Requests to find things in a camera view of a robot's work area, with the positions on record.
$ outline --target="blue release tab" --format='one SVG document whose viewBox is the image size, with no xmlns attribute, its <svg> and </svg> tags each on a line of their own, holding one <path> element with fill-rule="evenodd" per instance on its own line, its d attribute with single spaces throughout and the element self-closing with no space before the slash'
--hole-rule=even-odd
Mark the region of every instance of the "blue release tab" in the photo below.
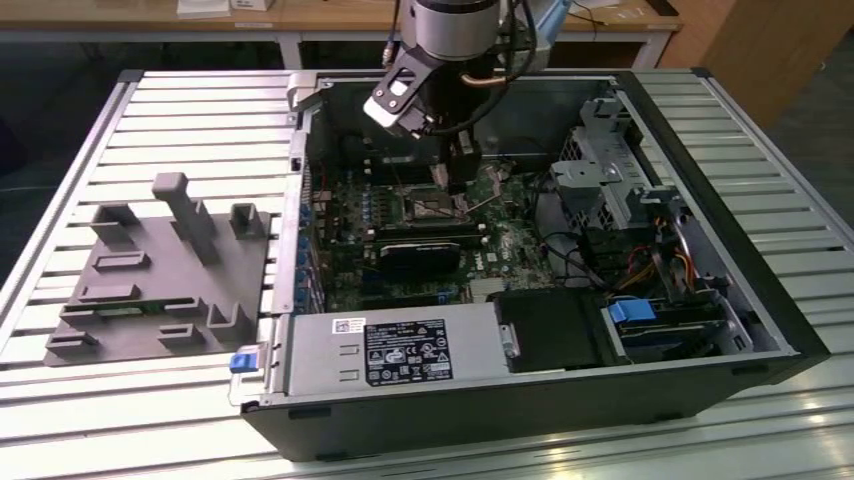
<svg viewBox="0 0 854 480">
<path fill-rule="evenodd" d="M 632 322 L 637 320 L 653 320 L 655 311 L 648 300 L 637 298 L 635 300 L 617 300 L 608 306 L 608 313 L 613 323 Z"/>
<path fill-rule="evenodd" d="M 257 353 L 234 353 L 228 362 L 230 373 L 257 372 Z"/>
</svg>

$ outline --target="wooden cabinet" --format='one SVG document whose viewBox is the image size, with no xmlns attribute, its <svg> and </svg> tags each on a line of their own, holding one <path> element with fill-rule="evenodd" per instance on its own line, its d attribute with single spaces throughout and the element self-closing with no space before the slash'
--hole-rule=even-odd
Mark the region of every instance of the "wooden cabinet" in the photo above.
<svg viewBox="0 0 854 480">
<path fill-rule="evenodd" d="M 705 67 L 763 127 L 854 22 L 851 0 L 669 0 L 681 30 L 659 67 Z"/>
</svg>

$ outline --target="aluminum slotted table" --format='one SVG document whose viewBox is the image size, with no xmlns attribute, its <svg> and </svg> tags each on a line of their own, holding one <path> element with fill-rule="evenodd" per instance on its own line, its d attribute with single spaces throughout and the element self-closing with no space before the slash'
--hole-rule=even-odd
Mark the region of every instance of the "aluminum slotted table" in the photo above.
<svg viewBox="0 0 854 480">
<path fill-rule="evenodd" d="M 280 210 L 293 125 L 288 72 L 146 72 L 117 84 L 0 292 L 0 477 L 639 480 L 849 473 L 851 230 L 713 79 L 665 70 L 637 78 L 829 360 L 695 418 L 309 464 L 281 459 L 238 418 L 226 398 L 226 354 L 42 367 L 46 337 L 96 239 L 86 223 L 97 204 L 129 202 L 137 216 L 166 214 L 149 181 L 157 172 L 182 171 L 189 195 L 210 213 L 244 201 L 273 215 Z M 651 150 L 647 156 L 660 167 Z M 273 262 L 265 273 L 261 322 Z"/>
</svg>

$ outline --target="floor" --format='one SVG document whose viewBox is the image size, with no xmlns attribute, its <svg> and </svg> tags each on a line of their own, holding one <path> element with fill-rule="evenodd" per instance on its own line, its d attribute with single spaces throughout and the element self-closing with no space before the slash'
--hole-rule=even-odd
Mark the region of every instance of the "floor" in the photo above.
<svg viewBox="0 0 854 480">
<path fill-rule="evenodd" d="M 90 46 L 75 44 L 7 47 L 0 48 L 0 283 L 118 72 L 280 66 L 274 45 L 264 44 L 102 45 L 100 55 L 92 55 Z M 851 224 L 852 132 L 854 34 L 848 34 L 768 134 Z M 3 175 L 18 157 L 10 138 L 18 140 L 26 158 L 23 166 Z"/>
</svg>

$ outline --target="warning label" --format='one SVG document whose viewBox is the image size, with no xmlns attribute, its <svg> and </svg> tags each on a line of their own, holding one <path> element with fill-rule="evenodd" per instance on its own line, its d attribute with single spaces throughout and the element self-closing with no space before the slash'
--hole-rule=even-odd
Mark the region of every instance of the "warning label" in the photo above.
<svg viewBox="0 0 854 480">
<path fill-rule="evenodd" d="M 364 363 L 372 387 L 453 378 L 444 320 L 364 325 Z"/>
</svg>

